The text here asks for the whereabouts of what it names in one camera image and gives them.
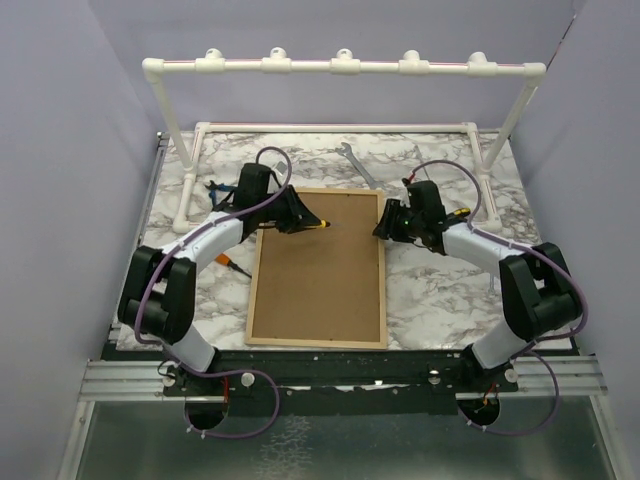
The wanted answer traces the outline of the wooden picture frame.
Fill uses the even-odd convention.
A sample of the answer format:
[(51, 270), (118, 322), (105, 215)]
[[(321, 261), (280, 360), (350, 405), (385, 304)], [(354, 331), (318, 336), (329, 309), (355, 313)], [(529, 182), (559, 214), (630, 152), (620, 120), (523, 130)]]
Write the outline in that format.
[(257, 235), (245, 341), (249, 345), (384, 350), (385, 247), (372, 232), (384, 194), (302, 188), (324, 229)]

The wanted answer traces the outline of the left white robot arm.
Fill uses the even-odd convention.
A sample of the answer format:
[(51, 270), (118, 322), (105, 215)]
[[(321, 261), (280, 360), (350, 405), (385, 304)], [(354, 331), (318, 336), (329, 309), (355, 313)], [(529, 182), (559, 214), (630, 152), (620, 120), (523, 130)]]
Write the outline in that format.
[(212, 364), (215, 347), (193, 325), (200, 272), (260, 228), (294, 234), (329, 225), (304, 205), (293, 186), (278, 184), (271, 168), (247, 163), (230, 197), (198, 227), (162, 248), (134, 251), (117, 318), (139, 341), (159, 344), (187, 366), (186, 382), (195, 392), (210, 394), (220, 385), (221, 371)]

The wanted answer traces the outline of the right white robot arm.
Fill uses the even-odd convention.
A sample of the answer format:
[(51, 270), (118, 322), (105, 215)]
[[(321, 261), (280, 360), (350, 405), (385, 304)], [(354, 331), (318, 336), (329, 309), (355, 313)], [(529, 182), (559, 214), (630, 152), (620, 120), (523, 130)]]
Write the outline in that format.
[(585, 320), (584, 294), (568, 272), (560, 249), (552, 243), (518, 244), (472, 224), (476, 209), (447, 213), (432, 181), (405, 181), (408, 201), (388, 199), (373, 235), (415, 244), (432, 253), (465, 260), (499, 279), (503, 319), (465, 349), (461, 383), (481, 391), (495, 369), (540, 341), (551, 340), (574, 320)]

